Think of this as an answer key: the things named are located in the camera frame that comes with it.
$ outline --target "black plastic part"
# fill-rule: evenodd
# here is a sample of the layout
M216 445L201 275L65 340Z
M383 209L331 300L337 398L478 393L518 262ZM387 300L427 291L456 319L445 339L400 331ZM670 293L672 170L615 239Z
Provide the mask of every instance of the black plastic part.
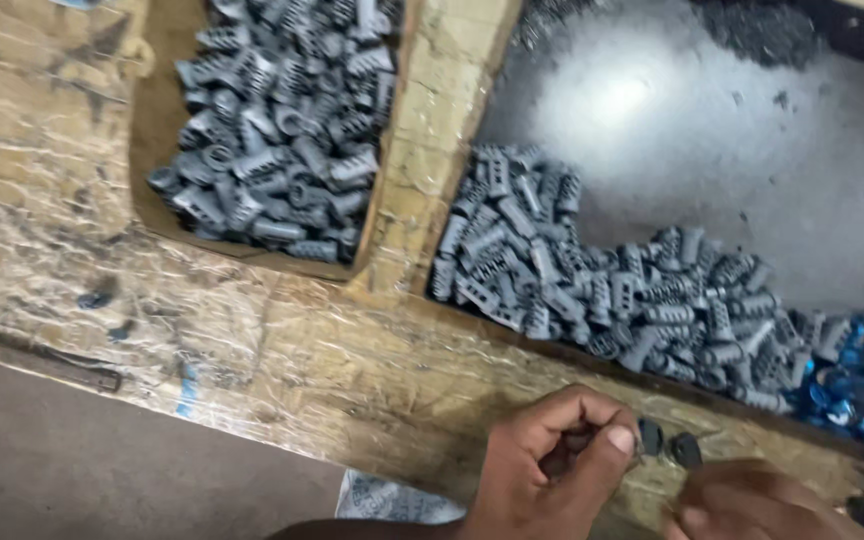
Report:
M692 433L679 433L669 440L669 454L676 463L686 469L702 465L702 448Z
M645 448L646 456L658 456L663 450L666 436L663 428L648 418L638 419L638 431L642 434L642 446Z
M108 306L113 301L113 295L107 292L86 292L78 296L80 310L98 310Z

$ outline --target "cardboard tray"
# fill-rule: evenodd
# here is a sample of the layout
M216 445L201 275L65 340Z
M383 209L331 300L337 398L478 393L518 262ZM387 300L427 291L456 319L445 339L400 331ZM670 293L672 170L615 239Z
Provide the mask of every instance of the cardboard tray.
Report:
M143 39L154 53L149 75L135 84L132 97L131 133L128 145L128 181L132 205L143 225L157 237L195 246L241 263L262 266L279 272L335 282L351 280L365 267L372 251L376 218L382 202L388 149L396 125L408 74L408 61L415 45L416 29L424 0L403 0L405 13L397 51L398 79L389 126L380 141L380 166L372 185L362 238L351 265L295 258L284 252L273 252L232 242L203 240L180 227L179 218L153 191L146 177L157 167L170 163L178 152L179 129L190 115L186 111L182 85L175 70L176 60L194 58L198 50L195 34L207 26L204 2L198 0L150 0Z

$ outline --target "gray floor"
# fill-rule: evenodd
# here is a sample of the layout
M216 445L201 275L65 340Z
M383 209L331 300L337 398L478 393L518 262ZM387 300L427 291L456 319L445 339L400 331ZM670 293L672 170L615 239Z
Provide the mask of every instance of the gray floor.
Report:
M765 69L686 0L598 5L510 50L478 141L576 166L593 245L698 225L774 264L786 305L864 309L864 63Z
M260 539L343 471L0 366L0 540Z

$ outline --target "finger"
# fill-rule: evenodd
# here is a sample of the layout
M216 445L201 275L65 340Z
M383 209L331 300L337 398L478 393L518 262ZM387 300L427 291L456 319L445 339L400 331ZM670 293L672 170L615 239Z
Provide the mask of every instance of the finger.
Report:
M685 506L702 506L702 490L709 485L722 484L754 472L778 474L774 465L763 459L736 459L713 461L703 464L689 473L678 493L678 503Z
M620 412L612 424L603 427L575 461L575 468L559 483L556 496L563 503L579 505L594 516L622 483L622 477L636 453L636 418Z
M728 484L707 486L703 493L709 513L742 516L776 538L834 538L829 524L802 506Z
M676 521L666 521L662 527L662 536L665 540L690 540L689 536L682 531L682 528Z
M679 511L677 525L689 540L770 540L764 530L741 515L695 506Z
M605 426L620 411L628 411L621 402L582 384L572 384L516 414L510 428L515 444L541 460L555 448L563 431L583 421ZM634 433L638 438L637 426Z

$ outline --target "wooden board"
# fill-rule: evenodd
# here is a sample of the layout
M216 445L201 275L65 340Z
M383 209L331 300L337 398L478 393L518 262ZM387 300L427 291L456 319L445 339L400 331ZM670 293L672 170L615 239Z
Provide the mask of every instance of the wooden board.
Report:
M518 4L426 0L389 147L374 248L346 285L279 273L150 234L132 211L133 86L149 5L83 12L0 0L0 336L95 359L113 396L151 411L467 502L488 425L572 382L597 388L707 459L759 456L841 503L864 462L674 396L550 360L485 325L415 309L429 224L446 210ZM113 283L114 302L76 297ZM135 323L111 343L109 329ZM600 537L650 537L684 472L631 472Z

